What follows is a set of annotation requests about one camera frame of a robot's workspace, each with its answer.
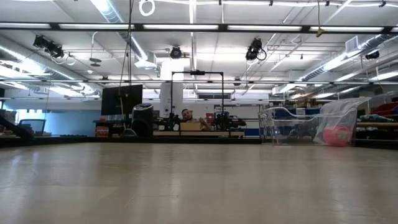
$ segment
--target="black monitor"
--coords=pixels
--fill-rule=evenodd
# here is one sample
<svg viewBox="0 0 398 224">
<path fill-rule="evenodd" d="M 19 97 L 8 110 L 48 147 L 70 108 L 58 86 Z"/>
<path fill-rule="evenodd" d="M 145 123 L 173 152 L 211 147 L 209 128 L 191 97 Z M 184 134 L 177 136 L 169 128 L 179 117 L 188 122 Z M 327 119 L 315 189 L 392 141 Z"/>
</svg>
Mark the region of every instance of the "black monitor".
<svg viewBox="0 0 398 224">
<path fill-rule="evenodd" d="M 131 114 L 134 106 L 142 103 L 142 85 L 105 88 L 102 92 L 101 115 Z"/>
</svg>

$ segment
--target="metal frame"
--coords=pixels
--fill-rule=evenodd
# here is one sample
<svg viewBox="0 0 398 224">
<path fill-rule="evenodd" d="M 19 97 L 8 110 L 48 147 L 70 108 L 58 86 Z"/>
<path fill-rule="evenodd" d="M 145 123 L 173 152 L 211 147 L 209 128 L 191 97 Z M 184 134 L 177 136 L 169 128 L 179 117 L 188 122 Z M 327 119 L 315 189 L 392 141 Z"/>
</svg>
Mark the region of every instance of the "metal frame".
<svg viewBox="0 0 398 224">
<path fill-rule="evenodd" d="M 45 82 L 45 83 L 120 83 L 120 80 L 39 80 L 39 79 L 11 79 L 11 78 L 0 78 L 1 82 Z M 122 83 L 171 83 L 171 80 L 122 80 Z M 213 83 L 213 84 L 321 84 L 321 85 L 398 85 L 398 82 L 311 82 L 311 81 L 218 81 L 218 80 L 182 80 L 173 81 L 173 83 L 184 83 L 184 84 L 195 84 L 195 83 Z"/>
<path fill-rule="evenodd" d="M 29 24 L 42 24 L 48 27 L 29 27 Z M 62 25 L 84 25 L 88 26 L 86 28 L 61 28 Z M 104 28 L 97 28 L 95 26 L 100 25 L 107 25 L 115 26 L 115 28 L 109 27 L 107 29 Z M 126 28 L 120 28 L 120 25 L 125 25 Z M 8 22 L 0 21 L 0 30 L 43 30 L 43 31 L 81 31 L 81 32 L 127 32 L 129 23 L 117 23 L 117 24 L 110 24 L 110 23 L 81 23 L 81 22 Z M 132 31 L 134 32 L 232 32 L 232 33 L 289 33 L 289 34 L 316 34 L 316 30 L 310 30 L 311 27 L 318 27 L 318 25 L 295 25 L 295 24 L 184 24 L 184 23 L 156 23 L 156 24 L 143 24 L 143 23 L 133 23 L 131 24 L 134 26 Z M 149 29 L 144 28 L 144 25 L 210 25 L 210 26 L 218 26 L 217 29 Z M 269 27 L 266 30 L 230 30 L 228 26 L 267 26 Z M 300 30 L 289 30 L 288 27 L 291 26 L 298 26 L 301 27 Z M 336 27 L 336 28 L 370 28 L 370 27 L 382 27 L 381 31 L 355 31 L 355 30 L 344 30 L 344 31 L 324 31 L 324 34 L 398 34 L 398 27 L 396 26 L 327 26 L 327 27 Z"/>
</svg>

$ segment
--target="ceiling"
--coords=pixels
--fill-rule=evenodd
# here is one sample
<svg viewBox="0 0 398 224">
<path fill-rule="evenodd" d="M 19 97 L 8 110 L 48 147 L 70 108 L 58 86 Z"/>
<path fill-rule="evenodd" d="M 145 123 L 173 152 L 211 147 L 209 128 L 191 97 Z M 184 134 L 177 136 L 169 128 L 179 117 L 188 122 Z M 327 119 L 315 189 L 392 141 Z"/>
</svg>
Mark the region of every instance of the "ceiling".
<svg viewBox="0 0 398 224">
<path fill-rule="evenodd" d="M 129 17 L 128 0 L 111 0 L 125 21 Z M 132 21 L 134 23 L 189 23 L 189 0 L 177 2 L 155 1 L 155 11 L 150 16 L 143 16 L 139 10 L 139 1 L 134 1 Z M 236 23 L 236 24 L 318 24 L 317 6 L 298 7 L 278 6 L 277 4 L 250 5 L 247 4 L 204 4 L 214 1 L 197 0 L 200 3 L 196 9 L 196 23 Z M 285 3 L 316 3 L 316 1 L 275 1 Z M 321 24 L 344 26 L 395 26 L 398 24 L 398 7 L 378 7 L 380 1 L 352 1 L 348 7 L 330 5 L 320 6 L 319 19 Z M 331 1 L 344 4 L 345 1 Z M 398 6 L 398 1 L 389 1 L 390 5 Z M 363 4 L 374 4 L 373 7 L 354 7 Z M 148 3 L 144 10 L 149 11 Z M 0 7 L 0 21 L 12 22 L 106 22 L 101 13 L 90 0 L 58 0 L 58 1 L 15 1 L 3 0 Z M 100 67 L 92 67 L 91 57 L 92 32 L 57 32 L 57 31 L 28 31 L 28 30 L 0 30 L 0 35 L 31 50 L 37 51 L 32 43 L 36 35 L 61 44 L 66 52 L 76 58 L 74 65 L 61 66 L 88 79 L 119 80 L 121 78 L 124 49 L 126 42 L 115 32 L 99 32 L 95 35 L 93 56 L 102 60 Z M 351 34 L 250 34 L 250 33 L 197 33 L 197 69 L 213 72 L 224 72 L 226 80 L 241 77 L 243 80 L 290 80 L 291 72 L 302 72 L 318 65 L 329 56 L 345 49 L 345 42 L 354 37 Z M 153 52 L 159 61 L 168 60 L 166 49 L 173 45 L 181 46 L 183 52 L 191 55 L 192 38 L 189 32 L 135 32 L 134 37 L 147 52 Z M 267 41 L 267 59 L 250 66 L 246 63 L 245 53 L 253 38 L 261 38 L 263 44 Z M 38 54 L 50 58 L 44 51 Z M 383 56 L 391 51 L 383 51 Z M 189 58 L 180 59 L 185 62 L 185 69 L 190 69 Z M 354 59 L 338 68 L 334 72 L 342 75 L 360 68 L 359 59 Z M 133 68 L 133 79 L 159 79 L 153 70 Z M 199 79 L 217 80 L 219 77 L 210 75 Z M 148 84 L 148 88 L 158 88 L 159 84 Z M 199 88 L 217 88 L 216 85 L 200 85 Z M 253 89 L 271 89 L 273 85 L 256 85 Z"/>
</svg>

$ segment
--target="person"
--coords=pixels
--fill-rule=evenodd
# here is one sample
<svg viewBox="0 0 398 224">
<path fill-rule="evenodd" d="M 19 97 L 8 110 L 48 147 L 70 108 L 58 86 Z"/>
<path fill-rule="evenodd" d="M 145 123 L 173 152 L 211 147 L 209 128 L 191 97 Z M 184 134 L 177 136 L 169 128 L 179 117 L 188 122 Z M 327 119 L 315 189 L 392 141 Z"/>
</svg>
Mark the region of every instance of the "person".
<svg viewBox="0 0 398 224">
<path fill-rule="evenodd" d="M 209 124 L 207 124 L 203 118 L 199 118 L 199 119 L 193 118 L 192 111 L 190 111 L 188 109 L 184 109 L 184 110 L 182 110 L 181 114 L 182 114 L 182 118 L 183 118 L 184 122 L 200 123 L 201 130 L 203 130 L 203 131 L 211 131 L 212 130 L 211 126 Z"/>
</svg>

